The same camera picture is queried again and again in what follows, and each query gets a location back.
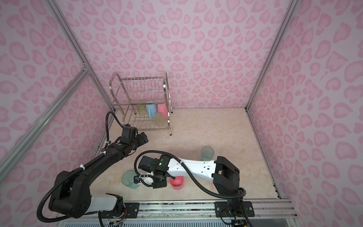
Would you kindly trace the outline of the yellow-green plastic cup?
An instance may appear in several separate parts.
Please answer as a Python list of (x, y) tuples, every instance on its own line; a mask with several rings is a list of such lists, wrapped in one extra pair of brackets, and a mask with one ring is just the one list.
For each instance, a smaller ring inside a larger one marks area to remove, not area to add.
[(156, 127), (164, 128), (167, 126), (167, 120), (165, 119), (162, 113), (157, 112), (154, 116), (154, 119)]

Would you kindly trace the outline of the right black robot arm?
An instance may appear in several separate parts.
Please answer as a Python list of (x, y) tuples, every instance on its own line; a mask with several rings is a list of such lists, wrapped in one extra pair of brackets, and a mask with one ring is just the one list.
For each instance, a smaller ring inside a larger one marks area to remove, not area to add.
[(245, 201), (246, 190), (240, 187), (240, 170), (225, 157), (216, 160), (194, 161), (180, 159), (175, 155), (162, 152), (160, 158), (150, 158), (146, 153), (139, 155), (134, 167), (144, 175), (135, 177), (140, 183), (144, 178), (152, 180), (148, 186), (157, 189), (167, 185), (167, 179), (190, 177), (195, 185), (206, 194), (224, 199), (226, 203), (216, 205), (217, 217), (254, 217), (255, 212), (250, 201)]

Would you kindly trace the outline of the green plastic cup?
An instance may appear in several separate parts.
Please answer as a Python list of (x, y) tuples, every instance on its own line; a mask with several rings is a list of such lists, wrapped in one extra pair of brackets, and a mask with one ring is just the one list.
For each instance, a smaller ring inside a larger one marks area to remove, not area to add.
[(148, 116), (146, 105), (144, 103), (137, 103), (137, 112), (140, 116)]

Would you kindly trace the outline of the pink plastic cup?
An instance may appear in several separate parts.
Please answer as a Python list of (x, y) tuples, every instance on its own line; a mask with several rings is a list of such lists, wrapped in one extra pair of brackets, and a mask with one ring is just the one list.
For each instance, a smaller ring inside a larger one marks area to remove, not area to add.
[(168, 118), (168, 108), (166, 104), (158, 104), (157, 111), (161, 113), (165, 119)]
[(183, 176), (177, 176), (175, 178), (169, 178), (170, 185), (175, 190), (180, 190), (183, 187), (184, 184), (184, 177)]

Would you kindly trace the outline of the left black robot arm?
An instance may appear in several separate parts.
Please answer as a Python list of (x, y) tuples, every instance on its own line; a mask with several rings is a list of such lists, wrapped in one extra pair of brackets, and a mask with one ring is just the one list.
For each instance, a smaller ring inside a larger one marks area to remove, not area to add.
[(137, 128), (126, 125), (122, 135), (93, 160), (83, 166), (57, 175), (54, 187), (46, 201), (51, 211), (63, 214), (65, 218), (80, 218), (94, 212), (106, 212), (120, 217), (125, 212), (123, 198), (115, 194), (92, 195), (91, 184), (113, 164), (128, 157), (138, 147), (148, 143), (147, 135)]

